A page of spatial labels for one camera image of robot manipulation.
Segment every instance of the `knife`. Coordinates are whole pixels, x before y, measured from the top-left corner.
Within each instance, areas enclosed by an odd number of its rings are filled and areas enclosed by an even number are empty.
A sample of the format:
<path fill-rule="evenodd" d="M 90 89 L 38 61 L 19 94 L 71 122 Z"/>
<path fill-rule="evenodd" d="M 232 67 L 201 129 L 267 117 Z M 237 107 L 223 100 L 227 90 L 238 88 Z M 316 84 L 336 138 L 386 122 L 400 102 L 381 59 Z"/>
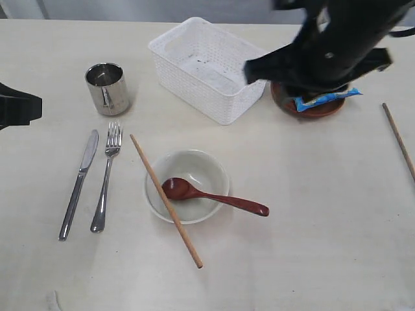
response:
<path fill-rule="evenodd" d="M 64 222 L 62 223 L 62 228 L 60 229 L 60 233 L 59 233 L 60 241 L 66 240 L 67 235 L 69 234 L 69 230 L 71 229 L 71 224 L 72 224 L 73 216 L 75 215 L 75 209 L 77 209 L 77 204 L 79 200 L 80 191 L 82 189 L 82 184 L 84 183 L 86 173 L 88 173 L 88 169 L 91 166 L 91 162 L 92 162 L 93 156 L 95 155 L 95 151 L 97 151 L 97 146 L 98 146 L 98 131 L 93 130 L 91 133 L 91 136 L 88 139 L 88 144 L 86 145 L 84 158 L 82 159 L 82 163 L 78 171 L 77 181 L 73 188 L 71 199 L 69 201 L 69 205 L 66 210 Z"/>

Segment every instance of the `red spoon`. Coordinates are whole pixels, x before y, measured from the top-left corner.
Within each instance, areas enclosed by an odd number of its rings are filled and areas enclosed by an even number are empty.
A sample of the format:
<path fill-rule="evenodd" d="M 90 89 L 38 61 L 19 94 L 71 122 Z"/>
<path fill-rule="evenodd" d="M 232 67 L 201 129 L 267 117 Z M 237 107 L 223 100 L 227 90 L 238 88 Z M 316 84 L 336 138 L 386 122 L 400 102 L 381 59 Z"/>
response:
<path fill-rule="evenodd" d="M 209 194 L 196 189 L 190 182 L 183 178 L 169 178 L 162 185 L 163 191 L 171 200 L 187 200 L 193 198 L 208 198 L 218 202 L 243 209 L 244 211 L 254 213 L 259 216 L 268 216 L 270 210 L 265 205 L 233 198 L 231 196 L 217 196 L 216 194 Z"/>

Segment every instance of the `stainless steel cup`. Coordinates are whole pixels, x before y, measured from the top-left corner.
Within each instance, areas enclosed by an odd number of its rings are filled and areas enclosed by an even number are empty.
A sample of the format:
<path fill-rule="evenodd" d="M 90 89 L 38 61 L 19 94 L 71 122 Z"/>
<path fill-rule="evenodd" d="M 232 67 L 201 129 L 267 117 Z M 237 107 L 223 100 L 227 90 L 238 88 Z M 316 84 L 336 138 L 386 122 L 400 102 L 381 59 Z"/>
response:
<path fill-rule="evenodd" d="M 114 63 L 98 63 L 85 74 L 85 80 L 97 111 L 118 115 L 130 107 L 124 73 Z"/>

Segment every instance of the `white bowl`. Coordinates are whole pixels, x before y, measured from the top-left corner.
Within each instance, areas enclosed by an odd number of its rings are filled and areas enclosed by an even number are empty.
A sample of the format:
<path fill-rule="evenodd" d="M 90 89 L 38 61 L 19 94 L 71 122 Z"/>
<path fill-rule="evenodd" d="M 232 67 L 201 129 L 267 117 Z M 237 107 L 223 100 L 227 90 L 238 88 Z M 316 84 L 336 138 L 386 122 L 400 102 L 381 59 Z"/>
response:
<path fill-rule="evenodd" d="M 173 152 L 157 160 L 152 168 L 161 184 L 169 178 L 186 179 L 197 189 L 227 196 L 230 179 L 222 165 L 211 155 L 200 150 Z M 145 194 L 151 211 L 166 222 L 173 223 L 170 214 L 154 186 L 149 174 L 145 177 Z M 195 224 L 214 215 L 222 203 L 209 199 L 171 201 L 182 224 Z"/>

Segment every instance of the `chopstick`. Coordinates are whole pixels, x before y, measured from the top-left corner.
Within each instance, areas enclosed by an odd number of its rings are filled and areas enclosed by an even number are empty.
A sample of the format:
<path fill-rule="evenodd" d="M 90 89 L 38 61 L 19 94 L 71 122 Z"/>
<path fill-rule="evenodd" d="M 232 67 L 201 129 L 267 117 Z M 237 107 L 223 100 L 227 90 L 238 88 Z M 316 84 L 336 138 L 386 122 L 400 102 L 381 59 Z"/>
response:
<path fill-rule="evenodd" d="M 136 141 L 136 138 L 134 137 L 134 135 L 130 134 L 131 140 L 134 144 L 134 146 L 137 149 L 137 152 L 141 158 L 141 160 L 144 163 L 145 168 L 147 169 L 148 174 L 150 175 L 151 179 L 153 180 L 154 185 L 157 188 L 157 191 L 159 193 L 159 195 L 161 196 L 161 199 L 163 200 L 164 205 L 166 206 L 167 210 L 169 211 L 170 217 L 173 219 L 174 224 L 176 225 L 177 230 L 180 233 L 180 236 L 182 236 L 182 239 L 184 241 L 184 244 L 186 245 L 187 249 L 190 252 L 190 255 L 192 256 L 193 260 L 195 261 L 195 264 L 197 266 L 197 268 L 201 268 L 203 267 L 203 263 L 200 260 L 196 249 L 193 247 L 192 242 L 190 241 L 189 236 L 186 233 L 186 230 L 184 229 L 182 223 L 180 222 L 179 217 L 176 214 L 176 211 L 174 210 L 173 206 L 171 205 L 169 199 L 166 197 L 163 188 L 160 185 L 160 182 L 157 179 L 157 176 L 155 175 L 153 169 L 150 166 L 150 163 L 148 163 L 147 158 L 144 155 L 144 152 L 142 151 L 142 149 L 140 148 L 140 146 L 138 145 L 138 142 Z"/>
<path fill-rule="evenodd" d="M 386 116 L 388 117 L 390 126 L 392 127 L 392 130 L 394 131 L 397 143 L 399 144 L 399 147 L 401 147 L 401 151 L 403 154 L 403 157 L 405 158 L 405 161 L 407 162 L 408 168 L 410 170 L 410 174 L 412 175 L 412 178 L 415 181 L 415 170 L 414 170 L 414 165 L 412 164 L 412 161 L 410 160 L 410 157 L 408 155 L 407 149 L 405 148 L 405 145 L 403 144 L 402 138 L 397 130 L 397 127 L 395 125 L 395 122 L 392 118 L 392 115 L 390 114 L 390 111 L 388 109 L 388 106 L 386 105 L 386 103 L 382 104 L 382 107 L 386 113 Z"/>

